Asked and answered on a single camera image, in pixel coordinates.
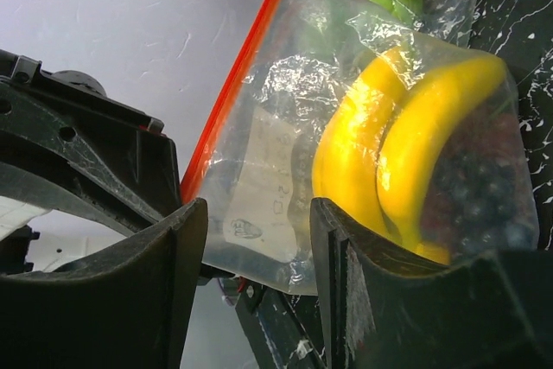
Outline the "yellow fake banana bunch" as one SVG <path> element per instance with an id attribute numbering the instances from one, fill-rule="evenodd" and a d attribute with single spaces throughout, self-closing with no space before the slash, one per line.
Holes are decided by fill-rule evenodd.
<path id="1" fill-rule="evenodd" d="M 397 46 L 354 81 L 315 152 L 313 195 L 403 248 L 449 264 L 447 248 L 423 241 L 424 199 L 449 137 L 499 88 L 507 69 L 499 57 L 476 53 L 407 88 L 411 62 Z"/>

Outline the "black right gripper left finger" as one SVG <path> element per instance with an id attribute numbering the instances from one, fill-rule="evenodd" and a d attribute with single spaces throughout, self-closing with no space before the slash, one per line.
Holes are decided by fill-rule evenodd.
<path id="1" fill-rule="evenodd" d="M 195 199 L 56 270 L 2 277 L 2 367 L 178 367 L 207 225 Z"/>

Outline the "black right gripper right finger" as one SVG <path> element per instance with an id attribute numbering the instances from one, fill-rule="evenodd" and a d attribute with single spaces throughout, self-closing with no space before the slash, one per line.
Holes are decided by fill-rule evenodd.
<path id="1" fill-rule="evenodd" d="M 448 268 L 318 198 L 310 231 L 329 367 L 551 367 L 549 251 L 490 250 Z"/>

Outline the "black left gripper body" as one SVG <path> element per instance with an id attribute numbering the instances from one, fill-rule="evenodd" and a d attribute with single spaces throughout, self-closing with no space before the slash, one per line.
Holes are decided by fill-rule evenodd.
<path id="1" fill-rule="evenodd" d="M 125 236 L 181 204 L 162 121 L 105 95 L 79 71 L 1 53 L 1 234 L 52 211 Z"/>

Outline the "clear zip bag red seal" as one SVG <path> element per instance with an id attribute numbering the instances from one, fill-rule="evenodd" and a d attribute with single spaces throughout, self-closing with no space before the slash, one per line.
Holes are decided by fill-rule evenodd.
<path id="1" fill-rule="evenodd" d="M 412 88 L 467 59 L 476 0 L 423 0 L 405 25 L 368 0 L 264 0 L 181 184 L 208 205 L 206 265 L 292 295 L 317 292 L 312 168 L 321 136 L 365 68 L 400 46 Z M 455 128 L 423 203 L 423 241 L 450 263 L 539 240 L 511 74 Z"/>

